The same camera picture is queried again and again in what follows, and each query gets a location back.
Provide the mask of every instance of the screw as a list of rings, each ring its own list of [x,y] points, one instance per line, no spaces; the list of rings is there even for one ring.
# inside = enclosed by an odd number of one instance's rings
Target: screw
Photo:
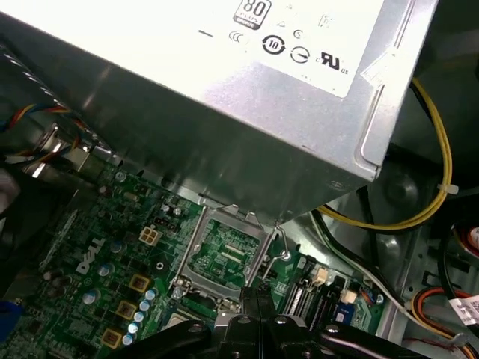
[[[248,324],[250,323],[251,320],[247,316],[242,316],[241,318],[238,319],[238,323],[240,324]]]
[[[286,324],[287,319],[284,316],[279,316],[275,319],[275,322],[278,324]]]
[[[327,330],[329,333],[337,333],[337,332],[339,332],[339,328],[338,328],[336,325],[333,325],[333,324],[327,325],[327,326],[326,326],[326,330]]]
[[[201,324],[194,324],[188,329],[190,333],[198,333],[199,331],[202,331],[202,330],[203,330],[203,326]]]
[[[175,288],[171,294],[171,297],[177,300],[181,299],[181,297],[183,297],[183,290],[181,290],[180,288]]]
[[[376,298],[376,304],[382,304],[384,303],[384,295],[378,294]]]

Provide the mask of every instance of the electrolytic capacitor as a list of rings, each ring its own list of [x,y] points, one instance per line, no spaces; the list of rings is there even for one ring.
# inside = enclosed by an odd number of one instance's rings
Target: electrolytic capacitor
[[[64,286],[60,288],[49,288],[46,291],[46,296],[49,298],[58,298],[58,297],[61,297],[62,295],[65,295],[66,292],[67,292],[67,289]]]
[[[123,335],[121,342],[123,343],[124,346],[129,346],[131,345],[131,343],[133,343],[133,337],[129,334]]]
[[[161,206],[160,209],[161,209],[161,211],[162,211],[163,213],[168,213],[168,212],[170,212],[170,209],[171,209],[171,208],[170,208],[170,206],[169,206],[168,204],[162,204],[162,206]]]
[[[123,244],[120,241],[113,241],[110,244],[110,251],[112,253],[120,253],[123,249]]]
[[[54,280],[58,277],[61,277],[63,275],[63,270],[62,269],[53,269],[51,271],[46,271],[43,273],[43,279],[44,280]]]
[[[135,322],[141,323],[143,322],[144,314],[142,312],[136,312],[135,315],[133,316],[133,319],[135,320]]]
[[[148,301],[152,301],[156,297],[156,289],[149,289],[144,294],[144,298]]]
[[[102,264],[98,268],[98,274],[100,275],[100,277],[106,277],[108,274],[111,274],[114,271],[115,271],[115,266],[113,266],[113,264],[111,263]]]
[[[149,301],[143,301],[140,303],[139,308],[142,312],[146,312],[150,309],[150,302]]]
[[[139,325],[134,322],[128,324],[128,332],[131,334],[135,334],[136,332],[138,332],[139,328]]]
[[[102,185],[100,188],[98,188],[98,193],[100,193],[101,196],[110,198],[112,196],[112,190],[105,185]]]
[[[173,215],[175,217],[181,217],[182,214],[183,214],[183,211],[181,210],[181,208],[177,207],[173,209]]]
[[[69,286],[72,283],[72,278],[69,275],[65,275],[63,277],[58,277],[53,280],[52,285],[56,287],[60,286]]]
[[[100,291],[98,289],[90,289],[82,296],[82,301],[86,305],[93,304],[95,301],[100,299]]]

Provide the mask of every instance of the wire bundle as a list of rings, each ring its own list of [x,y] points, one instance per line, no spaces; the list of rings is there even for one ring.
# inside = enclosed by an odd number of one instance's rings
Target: wire bundle
[[[366,277],[370,278],[373,283],[388,297],[388,299],[396,306],[396,308],[404,314],[408,319],[417,325],[423,326],[405,307],[404,300],[396,293],[394,288],[384,278],[381,271],[377,268],[371,268],[361,257],[349,251],[341,245],[329,231],[324,223],[322,215],[318,211],[310,212],[314,229],[319,236],[321,242],[335,255],[342,259],[346,264],[356,271],[359,271]]]
[[[73,114],[71,110],[63,106],[51,106],[51,105],[41,105],[41,104],[32,104],[18,110],[10,121],[6,122],[5,125],[0,126],[0,133],[5,132],[9,129],[15,127],[18,122],[29,114],[35,112],[45,111],[52,114]],[[79,146],[82,142],[82,132],[85,130],[85,124],[76,117],[72,117],[71,120],[76,124],[79,131],[76,133],[76,137],[73,140],[72,144],[68,144],[64,148],[60,149],[57,152],[35,152],[30,150],[23,150],[18,153],[15,153],[15,156],[32,156],[31,159],[20,162],[20,165],[31,165],[35,162],[48,162],[57,156],[63,156]]]
[[[412,298],[412,315],[418,320],[418,322],[421,323],[423,327],[427,328],[429,331],[450,340],[453,339],[456,334],[445,326],[440,325],[439,323],[434,322],[432,319],[428,318],[423,311],[424,301],[427,298],[430,298],[435,295],[444,295],[444,293],[445,292],[443,288],[426,288],[417,292]],[[461,290],[455,290],[455,295],[458,298],[468,298],[471,296],[470,294]],[[459,350],[467,358],[479,358],[478,352],[470,344],[459,347]]]
[[[430,119],[433,122],[434,128],[436,130],[437,138],[439,140],[439,145],[441,147],[442,153],[442,160],[443,160],[443,175],[442,175],[442,182],[439,189],[439,193],[436,195],[434,200],[430,203],[427,208],[423,209],[414,217],[402,221],[397,224],[371,224],[371,223],[364,223],[361,221],[357,221],[355,219],[346,217],[345,215],[336,212],[329,206],[321,206],[318,210],[338,221],[342,221],[347,224],[351,224],[356,227],[369,229],[369,230],[376,230],[379,232],[393,232],[393,231],[401,231],[401,230],[408,230],[414,227],[417,227],[423,224],[425,221],[430,219],[434,213],[437,212],[439,207],[444,203],[445,198],[447,197],[447,188],[451,185],[452,180],[452,155],[451,155],[451,147],[449,146],[448,136],[446,134],[444,125],[442,124],[441,116],[434,105],[434,102],[431,100],[425,89],[421,86],[417,79],[412,80],[412,86],[417,90],[417,92],[422,96],[423,101],[425,102],[428,115],[430,115]]]

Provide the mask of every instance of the capacitor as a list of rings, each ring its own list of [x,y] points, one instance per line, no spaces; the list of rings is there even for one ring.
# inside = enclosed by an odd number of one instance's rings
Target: capacitor
[[[123,335],[121,342],[123,343],[124,346],[129,346],[131,343],[133,343],[133,337],[129,334]]]
[[[110,198],[112,196],[112,190],[105,185],[102,185],[100,188],[98,188],[98,193],[100,196]]]
[[[117,173],[115,174],[115,179],[116,179],[119,183],[125,182],[125,180],[126,180],[126,174],[123,173],[123,172],[117,172]]]
[[[140,327],[138,326],[138,324],[136,323],[129,323],[128,324],[128,333],[131,333],[131,334],[135,334],[136,332],[138,332],[138,329]]]
[[[123,196],[127,199],[127,200],[133,200],[135,202],[138,202],[138,200],[140,199],[136,194],[134,193],[131,193],[131,192],[125,192],[123,194]]]
[[[72,278],[69,275],[65,275],[63,277],[58,277],[53,280],[52,285],[56,287],[60,286],[69,286],[72,283]]]
[[[82,296],[82,301],[86,305],[93,304],[95,301],[100,299],[100,291],[98,289],[90,289]]]
[[[52,271],[46,271],[45,273],[43,273],[43,279],[54,280],[58,277],[61,277],[62,275],[63,275],[62,269],[53,269]]]
[[[168,213],[168,212],[170,212],[170,209],[171,208],[168,204],[162,204],[162,207],[161,207],[162,212]]]
[[[67,289],[63,286],[60,288],[49,288],[46,291],[46,296],[49,298],[58,298],[61,297],[62,295],[65,295],[67,292]]]
[[[140,303],[139,308],[142,312],[147,312],[150,309],[150,302],[143,301]]]
[[[177,207],[173,209],[173,215],[175,217],[181,217],[182,214],[183,214],[183,211],[181,210],[181,208]]]
[[[120,253],[123,249],[123,243],[120,241],[113,241],[110,243],[110,251],[113,253]]]
[[[114,271],[115,266],[113,266],[113,264],[111,263],[102,264],[98,268],[98,274],[100,275],[100,277],[106,277],[108,274],[113,273]]]
[[[144,314],[142,312],[136,312],[135,315],[133,316],[133,319],[135,320],[135,322],[141,323],[143,322]]]
[[[144,298],[148,301],[152,301],[156,297],[156,289],[149,289],[144,294]]]

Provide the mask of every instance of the cable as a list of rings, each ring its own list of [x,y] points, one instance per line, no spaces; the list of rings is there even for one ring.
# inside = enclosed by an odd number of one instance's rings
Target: cable
[[[431,111],[429,111],[429,108],[427,107],[426,101],[424,101],[423,96],[421,95],[421,92],[419,91],[418,87],[416,86],[414,81],[411,81],[409,83],[409,88],[411,89],[412,93],[414,94],[415,98],[419,102],[419,105],[421,106],[422,110],[426,113],[427,118],[429,118],[429,121],[433,122],[433,116],[431,114]]]
[[[396,230],[407,230],[412,227],[416,227],[418,225],[422,225],[425,221],[431,218],[440,206],[444,203],[445,198],[447,197],[446,188],[451,184],[452,180],[452,154],[451,154],[451,147],[449,146],[448,136],[446,134],[444,125],[442,124],[441,116],[434,105],[434,102],[431,100],[425,89],[421,86],[417,79],[412,80],[413,85],[417,88],[418,92],[420,93],[421,97],[424,99],[427,108],[429,109],[431,120],[433,122],[434,128],[436,130],[436,134],[439,140],[439,145],[441,147],[442,153],[442,160],[443,160],[443,175],[441,181],[441,188],[439,189],[439,193],[436,195],[434,200],[419,212],[417,215],[413,216],[410,219],[405,221],[401,221],[397,224],[385,224],[385,225],[378,225],[378,224],[369,224],[364,223],[361,221],[357,221],[355,219],[351,219],[342,215],[336,211],[332,211],[327,206],[321,206],[318,210],[338,221],[342,221],[344,223],[369,229],[369,230],[383,230],[383,231],[396,231]]]
[[[374,224],[374,217],[373,211],[371,210],[371,203],[369,201],[369,191],[367,190],[367,186],[362,187],[356,191],[356,194],[359,198],[359,203],[361,204],[362,214],[364,219],[367,223]],[[377,245],[377,235],[372,230],[367,232],[369,235],[369,248],[370,248],[370,255],[371,255],[371,262],[373,266],[379,268],[379,249]]]
[[[441,242],[439,243],[439,253],[437,257],[437,270],[439,280],[441,282],[441,287],[444,290],[444,294],[448,300],[457,298],[456,292],[452,287],[451,279],[449,278],[449,272],[447,267],[448,260],[448,243],[449,243],[449,231],[446,231]],[[479,325],[470,324],[467,325],[467,328],[474,334],[475,337],[479,338]]]
[[[454,338],[454,333],[449,331],[448,329],[437,325],[436,323],[430,321],[429,319],[425,318],[421,319],[420,316],[415,316],[415,311],[409,312],[407,308],[404,306],[404,302],[401,297],[397,300],[397,293],[394,290],[391,290],[391,286],[387,283],[387,280],[384,278],[379,279],[376,275],[374,275],[371,271],[368,271],[366,268],[349,258],[347,255],[341,253],[334,245],[329,241],[333,239],[331,232],[327,228],[324,220],[317,211],[310,212],[310,218],[313,223],[314,230],[316,231],[320,241],[334,254],[336,254],[341,260],[343,260],[346,264],[354,268],[355,270],[361,272],[363,275],[369,277],[377,286],[378,288],[389,298],[391,303],[396,306],[396,308],[408,319],[414,322],[417,325],[420,325],[422,328],[434,333],[438,334],[442,337],[446,337],[448,339]],[[460,348],[460,350],[466,354],[467,358],[470,359],[479,359],[479,355],[475,351],[475,349],[470,346],[469,344]]]
[[[429,340],[425,338],[403,338],[403,342],[421,342],[429,344],[430,346],[437,346],[438,348],[442,348],[450,352],[452,352],[453,349],[453,346],[447,346],[444,343],[436,342],[435,340]]]
[[[420,323],[412,314],[407,310],[407,308],[404,307],[404,302],[401,297],[394,291],[391,290],[391,286],[387,283],[387,281],[384,283],[384,279],[379,279],[376,275],[371,273],[371,271],[368,271],[365,267],[361,266],[360,264],[354,262],[350,258],[348,258],[346,255],[341,253],[338,249],[336,249],[333,245],[329,243],[329,236],[322,232],[320,229],[324,224],[324,221],[321,219],[319,221],[319,218],[321,215],[317,213],[316,211],[310,212],[310,218],[313,222],[314,229],[319,236],[321,242],[334,254],[336,254],[340,259],[342,259],[346,264],[354,268],[355,270],[359,271],[360,273],[364,274],[365,276],[369,277],[373,283],[375,283],[378,288],[389,298],[389,300],[396,306],[396,308],[408,319],[416,323],[417,325],[422,326],[423,328],[426,328],[429,330],[429,328],[422,323]]]
[[[323,220],[322,215],[318,211],[310,212],[311,220],[313,221],[314,229],[317,231],[318,236],[320,239],[323,240],[323,244],[328,247],[332,252],[338,255],[343,261],[345,261],[348,265],[352,266],[353,268],[357,269],[361,267],[364,271],[367,271],[371,276],[374,276],[377,281],[381,283],[381,289],[383,292],[388,292],[390,295],[394,297],[394,300],[400,305],[400,307],[404,307],[404,301],[396,293],[394,288],[389,284],[389,282],[384,278],[381,271],[378,268],[372,267],[369,263],[366,263],[360,256],[353,253],[346,247],[344,247],[341,243],[339,243],[336,238],[331,234],[329,231],[328,226]]]
[[[6,124],[0,127],[0,133],[5,132],[9,129],[15,127],[18,122],[24,118],[24,116],[28,114],[32,114],[38,111],[45,111],[53,114],[74,114],[68,108],[63,106],[51,106],[51,105],[41,105],[41,104],[31,104],[24,108],[18,110],[12,118],[6,122]],[[15,153],[15,156],[25,156],[25,157],[32,157],[26,161],[17,162],[15,165],[17,166],[26,166],[32,165],[36,162],[48,162],[57,156],[64,156],[65,154],[73,151],[75,148],[79,146],[82,142],[82,132],[85,130],[85,124],[78,118],[73,117],[71,118],[72,122],[76,124],[76,127],[79,129],[75,139],[73,140],[72,144],[67,145],[66,147],[56,151],[56,152],[40,152],[36,153],[30,150],[23,150],[18,153]]]
[[[470,294],[460,290],[456,290],[454,293],[460,298],[468,298],[471,296]],[[441,335],[442,337],[445,337],[451,340],[454,338],[456,334],[450,329],[444,327],[443,325],[440,325],[439,323],[434,322],[432,319],[427,318],[423,311],[423,304],[427,298],[434,295],[443,295],[443,294],[444,294],[444,290],[442,288],[426,288],[417,292],[412,298],[412,315],[424,327],[427,327],[429,331],[432,331],[433,333],[436,333],[438,335]],[[464,346],[459,347],[459,349],[461,352],[464,353],[464,355],[467,358],[474,358],[474,359],[479,358],[478,352],[470,344],[465,344]]]

